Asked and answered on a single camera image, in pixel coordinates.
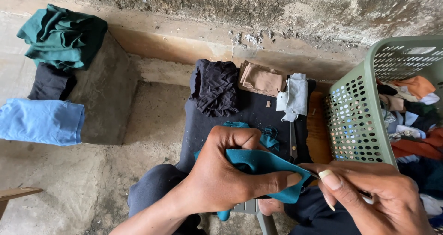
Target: green plastic basket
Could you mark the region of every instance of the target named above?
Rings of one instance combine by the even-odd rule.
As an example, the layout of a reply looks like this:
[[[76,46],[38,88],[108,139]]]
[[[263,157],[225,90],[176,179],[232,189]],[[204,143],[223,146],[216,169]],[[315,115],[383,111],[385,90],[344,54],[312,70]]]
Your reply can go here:
[[[390,82],[421,75],[442,97],[442,58],[443,36],[393,37],[375,43],[365,60],[336,82],[324,98],[333,158],[396,166],[375,77]]]

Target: dark green fabric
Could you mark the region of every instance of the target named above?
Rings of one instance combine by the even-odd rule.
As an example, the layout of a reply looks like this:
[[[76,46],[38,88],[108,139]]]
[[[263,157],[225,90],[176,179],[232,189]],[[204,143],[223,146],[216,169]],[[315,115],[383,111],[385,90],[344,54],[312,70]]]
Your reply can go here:
[[[69,72],[87,70],[108,31],[106,21],[48,4],[20,28],[17,37],[30,48],[26,57]]]

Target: fingernail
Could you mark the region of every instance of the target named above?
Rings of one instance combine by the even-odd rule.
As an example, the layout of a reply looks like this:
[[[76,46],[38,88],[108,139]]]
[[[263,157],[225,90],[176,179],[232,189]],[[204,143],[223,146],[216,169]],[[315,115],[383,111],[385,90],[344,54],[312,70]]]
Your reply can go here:
[[[326,197],[326,195],[323,194],[323,196],[324,196],[324,198],[325,198],[326,203],[328,204],[328,206],[329,206],[333,211],[335,211],[335,207],[334,207],[333,205],[331,205],[331,203],[329,202],[329,200],[328,200],[328,198]]]
[[[341,180],[331,170],[321,171],[318,173],[318,176],[332,190],[337,190],[341,187]]]
[[[286,178],[286,187],[292,187],[302,180],[302,176],[299,173],[292,173]]]

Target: concrete wall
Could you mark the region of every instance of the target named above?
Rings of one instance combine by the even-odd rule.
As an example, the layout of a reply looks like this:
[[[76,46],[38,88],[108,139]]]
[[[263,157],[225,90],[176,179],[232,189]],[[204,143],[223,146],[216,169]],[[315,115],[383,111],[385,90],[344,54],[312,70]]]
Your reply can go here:
[[[443,24],[443,0],[81,1],[364,45],[388,36],[442,34]]]

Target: orange fabric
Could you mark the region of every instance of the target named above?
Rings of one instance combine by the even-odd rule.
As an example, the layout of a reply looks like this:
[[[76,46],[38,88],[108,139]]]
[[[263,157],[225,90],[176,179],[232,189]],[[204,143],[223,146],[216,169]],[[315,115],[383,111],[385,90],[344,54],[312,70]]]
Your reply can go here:
[[[396,158],[408,155],[421,155],[435,160],[443,160],[443,153],[436,148],[443,147],[443,128],[432,130],[428,133],[428,138],[421,139],[423,142],[413,142],[402,139],[398,142],[391,142],[391,147]]]
[[[422,76],[415,76],[402,81],[392,81],[391,84],[396,86],[407,86],[409,93],[416,96],[418,100],[435,91],[435,87],[429,82],[429,80]]]

